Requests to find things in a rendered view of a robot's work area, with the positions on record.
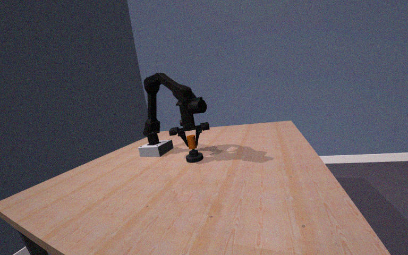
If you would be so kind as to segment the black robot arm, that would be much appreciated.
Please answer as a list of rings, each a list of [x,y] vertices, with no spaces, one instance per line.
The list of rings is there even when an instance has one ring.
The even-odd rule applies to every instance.
[[[177,83],[165,73],[156,73],[145,78],[144,88],[148,94],[148,119],[143,135],[148,137],[149,144],[147,145],[151,146],[161,143],[157,135],[160,133],[160,121],[157,120],[156,113],[156,93],[160,84],[171,90],[174,97],[178,99],[176,106],[179,105],[181,115],[204,113],[207,109],[207,104],[202,97],[196,97],[191,88]]]

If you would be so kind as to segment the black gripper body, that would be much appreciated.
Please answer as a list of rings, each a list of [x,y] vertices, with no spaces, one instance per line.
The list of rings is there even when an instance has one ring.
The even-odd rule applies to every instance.
[[[185,131],[196,130],[197,132],[201,130],[210,130],[209,123],[200,123],[200,125],[195,126],[193,114],[181,115],[183,128],[173,127],[169,130],[169,136],[183,134]]]

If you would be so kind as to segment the dark grey round pedestal with shaft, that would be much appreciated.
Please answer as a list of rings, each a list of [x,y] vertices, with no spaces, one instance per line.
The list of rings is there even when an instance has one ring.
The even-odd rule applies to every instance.
[[[198,150],[192,149],[189,151],[189,154],[186,156],[187,163],[197,163],[203,160],[203,154],[198,152]]]

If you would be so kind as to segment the orange cylindrical knob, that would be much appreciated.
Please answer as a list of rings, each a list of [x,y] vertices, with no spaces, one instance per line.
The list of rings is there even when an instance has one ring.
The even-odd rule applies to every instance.
[[[187,141],[188,141],[189,149],[195,149],[195,148],[197,148],[195,135],[189,135],[189,136],[187,136]]]

